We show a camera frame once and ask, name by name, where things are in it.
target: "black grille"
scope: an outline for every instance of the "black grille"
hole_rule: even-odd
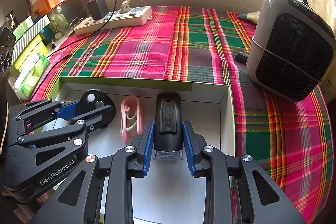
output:
[[[313,28],[290,14],[278,16],[266,49],[317,80],[322,78],[333,57],[332,46]],[[317,85],[292,65],[266,52],[256,77],[262,84],[295,101],[303,100]]]

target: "clear plastic piece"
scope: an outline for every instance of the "clear plastic piece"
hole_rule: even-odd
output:
[[[183,160],[183,150],[178,151],[158,151],[154,150],[154,160]]]

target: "yellow box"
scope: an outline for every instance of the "yellow box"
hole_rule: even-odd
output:
[[[43,53],[45,56],[48,54],[48,50],[42,42],[41,36],[38,34],[22,51],[19,57],[14,62],[14,67],[18,72],[21,72],[22,68],[24,67],[28,57],[31,54],[35,54],[37,52]]]

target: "table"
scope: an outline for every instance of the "table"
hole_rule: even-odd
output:
[[[234,55],[237,50],[249,52],[255,26],[236,13],[190,7],[152,10],[153,19],[144,26],[105,30],[91,38],[69,37],[63,45],[82,40],[51,57],[31,100],[48,97],[59,76],[228,84],[237,156],[254,157],[311,223],[326,204],[334,160],[320,88],[293,103],[254,84]],[[60,62],[67,54],[71,58]]]

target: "white extension socket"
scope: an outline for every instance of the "white extension socket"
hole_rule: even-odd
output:
[[[104,18],[93,20],[92,17],[84,19],[75,27],[76,34],[83,34],[88,32],[95,32],[110,18],[112,12],[109,12]],[[115,11],[110,21],[102,28],[102,30],[141,26],[148,20],[152,19],[152,7],[136,7],[129,12],[120,14],[120,10]]]

